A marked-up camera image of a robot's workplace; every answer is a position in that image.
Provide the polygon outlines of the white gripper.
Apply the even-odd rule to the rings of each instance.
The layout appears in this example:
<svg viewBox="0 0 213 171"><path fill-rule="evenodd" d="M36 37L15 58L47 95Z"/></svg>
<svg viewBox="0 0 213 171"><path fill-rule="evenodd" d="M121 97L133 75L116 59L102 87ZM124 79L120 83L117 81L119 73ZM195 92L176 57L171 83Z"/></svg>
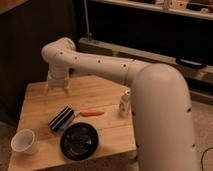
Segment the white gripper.
<svg viewBox="0 0 213 171"><path fill-rule="evenodd" d="M68 83L69 83L69 77L68 76L65 76L64 78L54 78L53 76L48 75L47 76L47 83L48 83L49 87L46 90L46 94L51 92L53 88L63 88L65 95L66 96L70 95L69 87L67 87Z"/></svg>

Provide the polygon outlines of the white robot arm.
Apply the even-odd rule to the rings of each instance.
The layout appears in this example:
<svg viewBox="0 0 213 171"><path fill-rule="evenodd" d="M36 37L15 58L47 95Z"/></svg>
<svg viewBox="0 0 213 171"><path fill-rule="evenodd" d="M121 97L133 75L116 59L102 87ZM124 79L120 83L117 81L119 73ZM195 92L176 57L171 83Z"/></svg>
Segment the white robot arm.
<svg viewBox="0 0 213 171"><path fill-rule="evenodd" d="M172 66L78 52L61 38L46 44L48 84L64 87L71 68L131 89L131 112L140 171L199 171L191 98L182 74Z"/></svg>

